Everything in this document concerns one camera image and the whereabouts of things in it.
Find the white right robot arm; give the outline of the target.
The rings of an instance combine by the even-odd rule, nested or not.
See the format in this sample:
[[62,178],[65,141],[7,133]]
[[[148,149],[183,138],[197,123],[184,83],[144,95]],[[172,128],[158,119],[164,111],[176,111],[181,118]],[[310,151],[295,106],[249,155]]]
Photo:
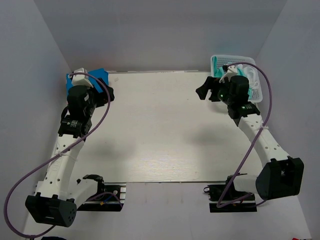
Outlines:
[[249,81],[244,76],[233,76],[221,81],[209,76],[195,92],[201,100],[211,93],[211,102],[223,102],[228,115],[250,141],[262,165],[258,175],[238,172],[226,180],[222,193],[236,200],[243,193],[257,194],[263,200],[296,196],[300,193],[304,163],[299,157],[291,157],[277,143],[264,125],[258,108],[249,101]]

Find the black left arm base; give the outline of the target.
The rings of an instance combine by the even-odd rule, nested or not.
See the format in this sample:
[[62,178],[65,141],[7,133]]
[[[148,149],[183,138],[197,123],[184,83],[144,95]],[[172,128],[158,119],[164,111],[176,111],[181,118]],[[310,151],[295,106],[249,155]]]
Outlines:
[[125,204],[126,183],[105,183],[104,188],[92,200],[83,203],[80,212],[120,212]]

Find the white t shirt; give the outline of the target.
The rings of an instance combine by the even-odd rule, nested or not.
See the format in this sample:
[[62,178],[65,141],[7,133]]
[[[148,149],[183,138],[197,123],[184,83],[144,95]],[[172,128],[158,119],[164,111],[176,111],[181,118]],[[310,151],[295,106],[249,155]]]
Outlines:
[[249,90],[257,90],[260,86],[257,71],[250,65],[243,66],[242,64],[237,64],[235,66],[238,70],[238,75],[248,79]]

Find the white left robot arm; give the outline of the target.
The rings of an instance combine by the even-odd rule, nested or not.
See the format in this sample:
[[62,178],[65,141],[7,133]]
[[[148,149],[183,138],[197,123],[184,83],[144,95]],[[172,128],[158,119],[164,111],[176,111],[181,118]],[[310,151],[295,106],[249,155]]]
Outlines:
[[44,180],[33,195],[26,198],[25,206],[36,223],[69,227],[75,220],[77,209],[88,199],[105,196],[104,179],[87,174],[69,188],[70,178],[85,144],[85,135],[92,127],[91,118],[96,108],[115,99],[113,88],[98,92],[93,86],[76,85],[68,90],[67,106],[61,113],[60,127],[52,161]]

